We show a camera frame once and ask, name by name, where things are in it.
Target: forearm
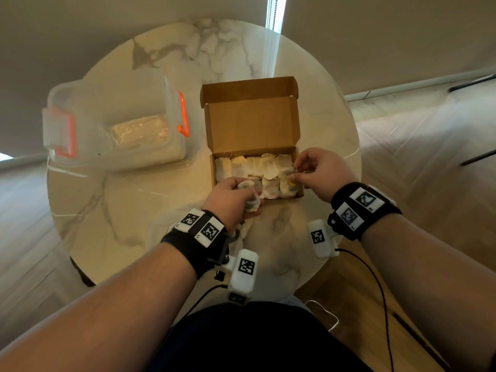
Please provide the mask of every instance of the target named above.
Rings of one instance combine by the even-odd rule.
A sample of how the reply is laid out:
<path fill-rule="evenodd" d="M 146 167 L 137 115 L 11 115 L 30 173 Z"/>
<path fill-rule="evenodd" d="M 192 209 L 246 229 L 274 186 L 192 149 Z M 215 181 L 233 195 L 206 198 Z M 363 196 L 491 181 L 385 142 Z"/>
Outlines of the forearm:
<path fill-rule="evenodd" d="M 372 225 L 362 244 L 452 367 L 485 370 L 496 351 L 496 274 L 397 214 Z"/>
<path fill-rule="evenodd" d="M 186 258 L 159 244 L 2 350 L 0 370 L 141 370 L 195 283 Z"/>

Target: wall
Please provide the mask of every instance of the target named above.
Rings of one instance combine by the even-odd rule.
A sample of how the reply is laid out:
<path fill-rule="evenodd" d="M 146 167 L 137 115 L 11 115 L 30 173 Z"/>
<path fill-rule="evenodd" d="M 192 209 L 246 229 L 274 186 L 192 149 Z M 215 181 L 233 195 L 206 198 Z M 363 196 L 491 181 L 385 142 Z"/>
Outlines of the wall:
<path fill-rule="evenodd" d="M 129 38 L 180 19 L 265 25 L 267 0 L 0 0 L 0 152 L 43 152 L 41 108 Z"/>
<path fill-rule="evenodd" d="M 496 0 L 287 0 L 282 35 L 344 94 L 496 64 Z"/>

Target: cable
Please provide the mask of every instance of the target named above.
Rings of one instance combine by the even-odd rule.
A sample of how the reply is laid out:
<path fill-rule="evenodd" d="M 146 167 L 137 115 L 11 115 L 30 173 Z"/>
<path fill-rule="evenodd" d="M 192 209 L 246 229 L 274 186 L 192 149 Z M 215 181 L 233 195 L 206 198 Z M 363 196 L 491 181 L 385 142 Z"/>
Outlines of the cable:
<path fill-rule="evenodd" d="M 386 305 L 386 296 L 384 295 L 384 290 L 382 289 L 382 285 L 381 285 L 379 279 L 377 278 L 377 275 L 375 275 L 374 271 L 371 269 L 371 267 L 368 265 L 368 263 L 363 261 L 359 256 L 357 256 L 356 254 L 354 254 L 353 252 L 351 252 L 349 250 L 344 250 L 343 248 L 337 248 L 336 250 L 339 252 L 349 253 L 350 255 L 355 256 L 357 259 L 359 259 L 367 267 L 367 269 L 369 269 L 370 273 L 372 273 L 372 275 L 375 278 L 375 281 L 379 285 L 379 289 L 381 290 L 381 295 L 382 295 L 382 303 L 384 305 L 384 318 L 385 318 L 385 322 L 386 322 L 386 341 L 388 342 L 387 343 L 387 347 L 388 347 L 387 350 L 389 351 L 389 361 L 391 363 L 391 372 L 394 372 L 393 352 L 391 351 L 391 341 L 389 340 L 389 321 L 388 321 L 388 317 L 387 317 L 388 316 L 388 312 L 387 312 L 388 308 Z"/>
<path fill-rule="evenodd" d="M 196 307 L 198 304 L 200 304 L 200 301 L 202 301 L 202 300 L 203 300 L 203 299 L 204 299 L 204 298 L 205 298 L 205 297 L 206 297 L 209 293 L 211 293 L 211 292 L 212 292 L 212 291 L 214 291 L 215 289 L 218 289 L 218 288 L 223 288 L 223 289 L 226 289 L 227 287 L 228 287 L 227 285 L 217 285 L 217 286 L 214 286 L 214 287 L 210 287 L 210 288 L 209 288 L 209 289 L 205 292 L 205 294 L 203 294 L 203 295 L 201 296 L 201 298 L 200 298 L 200 299 L 198 299 L 198 301 L 197 301 L 195 304 L 193 304 L 193 306 L 189 309 L 189 311 L 188 311 L 188 312 L 184 315 L 184 317 L 183 317 L 183 318 L 185 318 L 186 316 L 188 316 L 188 315 L 191 313 L 191 311 L 193 311 L 193 309 L 195 309 L 195 307 Z"/>
<path fill-rule="evenodd" d="M 316 301 L 316 300 L 307 300 L 307 301 L 305 302 L 305 305 L 307 305 L 307 303 L 317 303 L 317 304 L 318 304 L 318 305 L 319 305 L 319 306 L 320 306 L 320 307 L 321 307 L 324 311 L 326 311 L 327 313 L 329 313 L 329 314 L 333 315 L 333 316 L 334 316 L 334 318 L 337 320 L 337 323 L 336 323 L 336 324 L 334 324 L 334 325 L 332 325 L 331 329 L 329 329 L 329 330 L 328 330 L 328 332 L 329 332 L 329 331 L 331 331 L 332 329 L 334 329 L 336 326 L 338 326 L 338 324 L 339 324 L 339 319 L 338 319 L 338 316 L 336 316 L 334 313 L 329 312 L 329 311 L 328 311 L 327 309 L 325 309 L 325 308 L 324 308 L 324 306 L 323 306 L 322 304 L 320 304 L 318 301 Z"/>

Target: white marble surface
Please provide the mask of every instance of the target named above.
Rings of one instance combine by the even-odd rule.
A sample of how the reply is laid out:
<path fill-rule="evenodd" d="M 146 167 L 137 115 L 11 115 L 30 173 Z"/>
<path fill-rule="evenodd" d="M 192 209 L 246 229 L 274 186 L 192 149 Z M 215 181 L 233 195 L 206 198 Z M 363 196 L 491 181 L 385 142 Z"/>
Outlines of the white marble surface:
<path fill-rule="evenodd" d="M 65 170 L 49 162 L 53 220 L 79 267 L 100 283 L 146 251 L 150 224 L 178 208 L 201 202 L 211 189 L 202 84 L 294 76 L 299 85 L 301 150 L 319 146 L 347 157 L 360 177 L 359 140 L 350 109 L 332 77 L 297 44 L 263 27 L 231 20 L 175 23 L 114 49 L 86 75 L 108 79 L 143 66 L 160 68 L 184 94 L 191 129 L 192 162 L 121 173 L 97 168 Z M 254 299 L 278 300 L 306 282 L 325 262 L 315 258 L 307 222 L 327 217 L 330 206 L 310 191 L 296 200 L 264 205 L 245 239 L 260 255 Z M 197 284 L 185 308 L 217 281 L 214 272 Z M 221 300 L 212 293 L 205 304 Z"/>

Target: orange handle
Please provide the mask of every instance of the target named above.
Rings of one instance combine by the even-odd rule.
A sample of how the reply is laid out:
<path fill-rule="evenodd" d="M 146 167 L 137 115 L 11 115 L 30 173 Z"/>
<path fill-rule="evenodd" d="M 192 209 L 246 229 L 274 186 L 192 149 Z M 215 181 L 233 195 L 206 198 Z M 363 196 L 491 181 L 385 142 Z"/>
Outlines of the orange handle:
<path fill-rule="evenodd" d="M 184 101 L 183 93 L 179 90 L 178 92 L 179 92 L 179 98 L 181 100 L 181 113 L 183 114 L 184 127 L 182 125 L 178 125 L 177 130 L 184 137 L 189 137 L 188 113 L 186 112 L 186 102 Z"/>

